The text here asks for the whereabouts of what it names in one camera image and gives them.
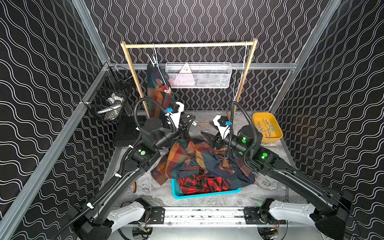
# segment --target yellow tray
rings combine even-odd
[[[265,119],[273,127],[274,131],[270,131],[270,135],[268,131],[263,132],[262,142],[277,142],[280,138],[283,137],[283,132],[281,131],[281,128],[277,123],[275,116],[271,113],[254,113],[253,114],[253,123],[255,125],[260,124],[262,131],[268,130],[268,127],[264,121]]]

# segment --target wooden clothes rack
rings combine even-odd
[[[137,90],[139,91],[140,97],[144,97],[143,91],[141,89],[139,79],[137,78],[135,67],[133,66],[133,62],[131,59],[131,55],[129,54],[128,49],[130,48],[196,48],[196,47],[217,47],[217,46],[252,46],[251,50],[249,51],[247,63],[245,65],[243,78],[241,79],[239,89],[237,91],[236,95],[236,101],[238,102],[240,99],[241,92],[243,91],[243,86],[245,83],[245,79],[247,78],[247,73],[249,70],[249,66],[252,62],[253,53],[255,52],[257,45],[257,39],[255,38],[251,42],[231,42],[231,43],[161,43],[161,44],[130,44],[127,45],[125,42],[121,43],[121,47],[125,54],[125,59],[128,62],[129,68],[132,72],[133,79],[135,80]],[[149,117],[149,111],[147,103],[144,101],[144,108],[147,112],[147,115]]]

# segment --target plaid fabric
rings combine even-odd
[[[147,66],[147,96],[153,100],[160,103],[163,108],[167,108],[169,103],[174,102],[174,96],[172,93],[166,93],[165,90],[170,90],[168,82],[168,74],[163,70],[157,67],[153,67],[152,63]],[[147,101],[149,116],[151,118],[164,118],[160,114],[160,108],[153,102]]]
[[[202,140],[178,139],[152,170],[152,177],[160,185],[169,178],[178,179],[182,192],[191,195],[234,190],[255,182],[243,161],[223,156],[224,149],[213,149]]]

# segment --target marble floor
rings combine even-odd
[[[186,111],[186,113],[196,116],[196,122],[208,122],[216,115],[225,115],[223,111]],[[233,123],[234,132],[237,132],[242,126],[247,125],[248,122],[240,111],[235,113],[235,120]],[[191,137],[201,136],[200,132],[206,131],[216,134],[216,130],[210,125],[197,125],[191,126]],[[287,154],[280,141],[274,143],[262,144],[264,147],[277,153],[281,158],[289,163]],[[124,154],[126,148],[123,148],[118,163],[116,165],[115,173],[117,172],[120,159]],[[158,206],[199,206],[199,207],[212,207],[212,206],[236,206],[236,207],[250,207],[260,206],[266,198],[274,198],[283,201],[285,199],[286,187],[278,181],[271,179],[262,174],[256,174],[256,181],[253,185],[246,186],[241,189],[237,194],[220,195],[213,197],[201,197],[192,199],[177,200],[172,196],[171,181],[168,180],[165,184],[160,186],[151,176],[150,171],[146,172],[137,181],[136,193],[133,193],[133,187],[128,189],[127,192],[116,202],[116,206],[120,206],[125,201],[133,201],[139,197],[145,199],[152,205]],[[306,200],[299,196],[297,193],[289,189],[288,199],[291,203],[306,203]]]

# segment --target wavy line pattern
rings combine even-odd
[[[354,194],[366,240],[384,239],[383,46],[384,1],[342,1],[277,113],[297,168]]]
[[[0,9],[2,219],[101,63],[70,0],[0,0]]]
[[[251,41],[253,61],[292,63],[307,41],[327,0],[86,0],[111,61],[126,63],[120,43],[195,43]],[[242,62],[242,47],[160,48],[159,62]],[[134,63],[147,63],[132,49]]]
[[[122,67],[111,67],[111,69],[121,78],[131,75],[130,70]],[[244,107],[247,110],[268,111],[288,73],[289,70],[250,70],[240,95],[240,101],[244,103]],[[143,93],[146,95],[146,71],[137,71],[137,76]],[[225,110],[230,108],[230,104],[236,96],[241,77],[242,70],[233,71],[229,88],[226,89],[175,88],[173,91],[180,96],[176,96],[176,100],[184,103],[186,110]],[[134,88],[128,99],[133,104],[139,98],[139,92]]]
[[[114,122],[98,122],[86,113],[15,231],[13,240],[50,239],[68,221],[65,217],[68,208],[95,195],[113,155],[116,127]],[[69,229],[61,234],[61,239],[76,238]]]

